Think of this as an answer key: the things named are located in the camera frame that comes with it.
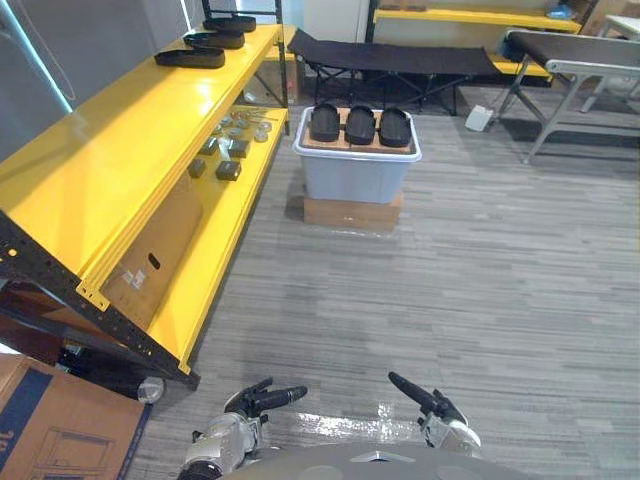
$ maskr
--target storage bin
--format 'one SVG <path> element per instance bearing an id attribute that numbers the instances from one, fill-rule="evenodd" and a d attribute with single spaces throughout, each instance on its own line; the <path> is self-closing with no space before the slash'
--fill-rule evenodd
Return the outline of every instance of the storage bin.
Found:
<path id="1" fill-rule="evenodd" d="M 313 107 L 304 110 L 293 150 L 300 154 L 307 195 L 318 200 L 391 203 L 409 166 L 422 159 L 413 118 L 411 153 L 368 153 L 302 146 Z"/>

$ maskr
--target wall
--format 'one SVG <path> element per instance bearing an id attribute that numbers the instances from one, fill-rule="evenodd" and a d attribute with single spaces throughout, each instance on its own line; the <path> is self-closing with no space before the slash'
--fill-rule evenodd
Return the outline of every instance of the wall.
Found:
<path id="1" fill-rule="evenodd" d="M 185 3 L 192 22 L 201 22 L 200 1 Z M 0 0 L 2 5 L 15 14 L 72 108 L 187 30 L 179 0 Z M 66 113 L 5 17 L 0 160 Z"/>

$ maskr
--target yellow metal shelf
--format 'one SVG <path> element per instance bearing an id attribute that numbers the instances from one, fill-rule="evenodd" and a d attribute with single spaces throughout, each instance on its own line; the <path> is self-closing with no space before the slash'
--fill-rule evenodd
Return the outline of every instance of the yellow metal shelf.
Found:
<path id="1" fill-rule="evenodd" d="M 105 309 L 98 289 L 278 33 L 259 26 L 217 70 L 147 59 L 0 164 L 0 208 Z"/>
<path id="2" fill-rule="evenodd" d="M 237 182 L 215 178 L 219 154 L 199 156 L 207 162 L 206 172 L 195 182 L 204 209 L 202 220 L 147 329 L 178 358 L 185 373 L 190 370 L 189 355 L 273 157 L 287 110 L 270 109 L 264 117 L 273 127 L 269 140 L 251 143 L 247 158 L 240 161 L 242 172 Z"/>
<path id="3" fill-rule="evenodd" d="M 296 58 L 296 56 L 292 52 L 286 49 L 287 45 L 291 43 L 291 40 L 293 39 L 293 36 L 296 33 L 296 30 L 297 28 L 295 27 L 295 25 L 284 26 L 284 47 L 285 47 L 284 58 L 287 62 L 290 60 L 295 60 Z M 271 49 L 269 50 L 269 53 L 267 53 L 265 60 L 268 60 L 270 62 L 277 62 L 280 60 L 280 52 L 278 51 L 277 45 L 274 45 L 273 47 L 271 47 Z"/>
<path id="4" fill-rule="evenodd" d="M 522 66 L 520 63 L 512 62 L 511 60 L 507 60 L 497 54 L 489 54 L 489 58 L 491 58 L 495 67 L 506 75 L 517 75 L 520 73 L 520 68 Z M 535 63 L 529 65 L 527 68 L 527 75 L 533 77 L 549 77 L 547 71 Z"/>
<path id="5" fill-rule="evenodd" d="M 380 18 L 480 23 L 485 25 L 543 28 L 570 33 L 578 33 L 581 28 L 579 23 L 572 20 L 548 18 L 540 10 L 496 9 L 495 7 L 474 7 L 474 10 L 458 10 L 451 6 L 435 5 L 434 8 L 428 8 L 424 12 L 377 9 L 374 22 L 377 22 Z"/>

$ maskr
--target black sandal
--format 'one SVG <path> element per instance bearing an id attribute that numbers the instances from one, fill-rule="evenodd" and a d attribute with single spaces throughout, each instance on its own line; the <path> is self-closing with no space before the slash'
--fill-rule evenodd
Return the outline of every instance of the black sandal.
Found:
<path id="1" fill-rule="evenodd" d="M 369 107 L 356 106 L 347 117 L 345 138 L 353 145 L 369 145 L 376 134 L 376 119 Z"/>
<path id="2" fill-rule="evenodd" d="M 184 43 L 192 48 L 228 48 L 238 49 L 244 47 L 244 32 L 217 31 L 204 33 L 191 33 L 182 37 Z"/>
<path id="3" fill-rule="evenodd" d="M 309 134 L 318 142 L 335 142 L 340 136 L 340 114 L 333 105 L 323 103 L 313 109 Z"/>
<path id="4" fill-rule="evenodd" d="M 224 50 L 169 50 L 154 56 L 156 63 L 164 67 L 220 68 L 224 66 Z"/>
<path id="5" fill-rule="evenodd" d="M 398 108 L 387 108 L 380 117 L 380 144 L 385 147 L 402 148 L 411 141 L 411 121 Z"/>
<path id="6" fill-rule="evenodd" d="M 208 18 L 202 22 L 202 26 L 205 30 L 253 32 L 256 29 L 256 17 L 233 15 L 232 17 Z"/>

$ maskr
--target metal cot leg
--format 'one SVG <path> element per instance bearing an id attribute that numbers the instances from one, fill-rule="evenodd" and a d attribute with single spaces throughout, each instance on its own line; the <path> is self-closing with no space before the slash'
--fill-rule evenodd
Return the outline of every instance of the metal cot leg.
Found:
<path id="1" fill-rule="evenodd" d="M 513 85 L 511 85 L 511 88 L 509 88 L 509 93 L 507 93 L 507 96 L 504 98 L 502 105 L 500 105 L 500 108 L 498 109 L 498 115 L 497 115 L 498 118 L 502 117 L 504 112 L 507 110 L 507 106 L 509 105 L 511 98 L 515 95 L 515 93 L 518 90 L 520 90 L 520 84 L 522 83 L 522 80 L 524 79 L 524 76 L 527 73 L 527 68 L 529 68 L 530 63 L 531 63 L 531 59 L 529 57 L 525 57 L 525 59 L 523 60 L 522 68 L 520 69 L 520 73 L 518 74 L 515 81 L 513 82 Z"/>
<path id="2" fill-rule="evenodd" d="M 582 83 L 587 78 L 588 77 L 576 75 L 571 80 L 571 83 L 569 84 L 569 89 L 567 90 L 565 97 L 562 99 L 562 102 L 560 102 L 560 105 L 558 105 L 555 112 L 553 112 L 553 115 L 543 124 L 542 131 L 538 135 L 538 138 L 536 138 L 536 141 L 534 142 L 533 147 L 531 147 L 531 150 L 529 151 L 529 154 L 527 155 L 527 157 L 524 159 L 523 163 L 528 164 L 531 161 L 531 159 L 535 156 L 535 154 L 538 152 L 538 150 L 540 150 L 540 147 L 542 146 L 544 141 L 547 139 L 547 137 L 556 130 L 556 125 L 560 120 L 560 116 L 565 112 L 565 110 L 571 103 L 571 100 L 573 100 L 573 97 L 575 97 L 576 93 L 578 93 L 578 90 L 580 89 L 580 85 L 582 85 Z"/>

